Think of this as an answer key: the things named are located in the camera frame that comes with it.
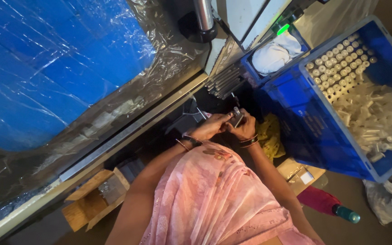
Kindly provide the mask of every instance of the woman's hand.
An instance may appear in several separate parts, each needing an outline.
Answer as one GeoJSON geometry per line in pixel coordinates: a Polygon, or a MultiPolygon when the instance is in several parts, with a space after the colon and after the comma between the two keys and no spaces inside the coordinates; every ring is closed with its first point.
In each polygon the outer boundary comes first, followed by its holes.
{"type": "Polygon", "coordinates": [[[237,128],[234,128],[230,123],[226,123],[226,128],[237,136],[239,140],[244,141],[255,136],[255,118],[243,108],[240,111],[244,114],[244,123],[237,128]]]}
{"type": "Polygon", "coordinates": [[[209,140],[215,134],[226,130],[225,127],[222,127],[222,125],[231,119],[232,115],[232,113],[226,115],[213,114],[199,128],[195,129],[190,136],[195,137],[198,140],[209,140]]]}

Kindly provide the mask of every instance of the plastic bag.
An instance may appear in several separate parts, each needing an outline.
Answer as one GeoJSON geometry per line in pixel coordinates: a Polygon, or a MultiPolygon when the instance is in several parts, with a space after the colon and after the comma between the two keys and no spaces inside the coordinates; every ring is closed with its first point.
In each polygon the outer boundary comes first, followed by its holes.
{"type": "Polygon", "coordinates": [[[392,222],[392,176],[380,184],[363,180],[367,199],[382,225],[392,222]]]}
{"type": "Polygon", "coordinates": [[[314,48],[371,15],[377,4],[378,0],[332,0],[326,4],[315,2],[305,9],[294,26],[308,45],[314,48]]]}
{"type": "Polygon", "coordinates": [[[156,0],[0,1],[0,202],[58,177],[206,62],[156,0]]]}

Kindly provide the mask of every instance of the blue plastic crate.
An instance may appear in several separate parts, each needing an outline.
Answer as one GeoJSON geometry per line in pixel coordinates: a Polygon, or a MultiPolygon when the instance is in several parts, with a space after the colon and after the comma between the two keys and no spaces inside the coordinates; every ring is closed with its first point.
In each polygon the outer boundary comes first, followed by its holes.
{"type": "Polygon", "coordinates": [[[243,66],[246,68],[246,70],[250,73],[250,75],[253,77],[253,79],[255,80],[255,82],[258,85],[263,85],[266,82],[268,82],[270,79],[280,75],[283,71],[287,70],[289,67],[291,67],[291,65],[294,65],[303,55],[305,55],[308,51],[311,50],[311,48],[309,47],[308,43],[305,42],[305,40],[302,38],[301,34],[299,33],[299,31],[296,29],[296,27],[292,24],[290,25],[290,27],[288,28],[288,32],[297,39],[297,41],[301,44],[301,50],[303,51],[303,53],[301,53],[300,55],[298,55],[297,57],[295,57],[294,59],[292,59],[289,63],[287,63],[283,68],[281,68],[280,70],[270,73],[267,76],[263,76],[260,75],[257,70],[255,70],[253,64],[252,64],[252,57],[253,54],[255,53],[255,51],[259,48],[262,47],[266,44],[266,42],[272,41],[271,38],[268,38],[265,42],[263,42],[261,45],[259,45],[257,48],[255,48],[253,51],[249,52],[248,54],[244,55],[241,58],[241,63],[243,64],[243,66]]]}
{"type": "Polygon", "coordinates": [[[256,98],[263,109],[273,111],[280,118],[283,144],[298,162],[384,182],[392,175],[392,151],[371,164],[305,69],[308,62],[321,57],[354,32],[374,50],[378,59],[365,74],[376,84],[392,87],[392,38],[377,17],[369,16],[292,64],[257,91],[256,98]]]}

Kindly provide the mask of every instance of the white plastic bag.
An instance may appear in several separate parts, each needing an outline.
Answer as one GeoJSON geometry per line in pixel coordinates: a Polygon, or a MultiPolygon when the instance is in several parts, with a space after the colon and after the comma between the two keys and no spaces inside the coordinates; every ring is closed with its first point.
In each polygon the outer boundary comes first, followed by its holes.
{"type": "Polygon", "coordinates": [[[363,180],[367,199],[382,225],[392,222],[392,176],[380,184],[363,180]]]}
{"type": "Polygon", "coordinates": [[[313,3],[294,23],[311,48],[343,33],[358,21],[371,15],[378,0],[332,0],[313,3]]]}

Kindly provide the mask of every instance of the pink saree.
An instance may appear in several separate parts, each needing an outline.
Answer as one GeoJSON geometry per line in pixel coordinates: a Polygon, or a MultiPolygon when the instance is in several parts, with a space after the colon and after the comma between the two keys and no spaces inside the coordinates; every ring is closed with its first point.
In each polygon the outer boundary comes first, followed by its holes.
{"type": "Polygon", "coordinates": [[[140,244],[315,245],[232,150],[209,141],[169,164],[140,244]]]}

